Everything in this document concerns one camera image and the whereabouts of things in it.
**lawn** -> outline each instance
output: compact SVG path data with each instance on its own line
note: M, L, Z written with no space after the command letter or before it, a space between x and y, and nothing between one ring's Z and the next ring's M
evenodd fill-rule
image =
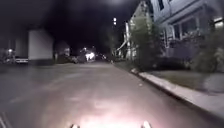
M154 71L149 73L183 87L198 91L207 91L203 84L209 74L190 71Z

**distant light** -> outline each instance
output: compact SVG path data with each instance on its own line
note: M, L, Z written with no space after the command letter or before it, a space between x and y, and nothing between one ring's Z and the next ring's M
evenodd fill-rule
M12 49L9 49L9 50L8 50L8 52L10 52L10 53L11 53L12 51L13 51Z
M88 53L88 54L86 54L86 58L87 58L87 60L91 60L91 59L93 59L95 57L95 54L93 53L93 52L91 52L91 53Z
M223 26L224 26L224 23L222 21L215 23L215 28L222 28Z
M214 22L218 22L218 21L220 21L220 20L222 20L222 17L215 18L215 19L214 19Z

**road marking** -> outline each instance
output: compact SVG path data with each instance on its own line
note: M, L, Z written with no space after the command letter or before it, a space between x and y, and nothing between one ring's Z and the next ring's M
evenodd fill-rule
M0 125L2 126L2 128L7 128L1 117L0 117Z

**tree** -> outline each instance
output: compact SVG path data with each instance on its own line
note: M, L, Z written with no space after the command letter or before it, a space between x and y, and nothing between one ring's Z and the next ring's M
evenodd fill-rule
M110 49L110 53L114 56L116 51L116 46L119 44L118 37L113 31L113 29L107 28L106 38L104 39L104 45Z
M134 63L140 70L152 69L163 51L158 28L149 22L146 17L134 20L131 28L131 41L136 49Z

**window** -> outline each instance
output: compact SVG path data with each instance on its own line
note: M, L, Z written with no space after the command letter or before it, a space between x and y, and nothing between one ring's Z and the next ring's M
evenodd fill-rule
M163 0L158 0L158 2L159 2L159 9L163 10L164 9Z
M179 24L174 25L174 35L175 35L175 38L180 39L180 26L179 26Z
M190 20L187 20L187 21L183 22L181 24L181 27L182 27L182 34L183 35L189 34L193 31L197 30L196 19L192 18Z

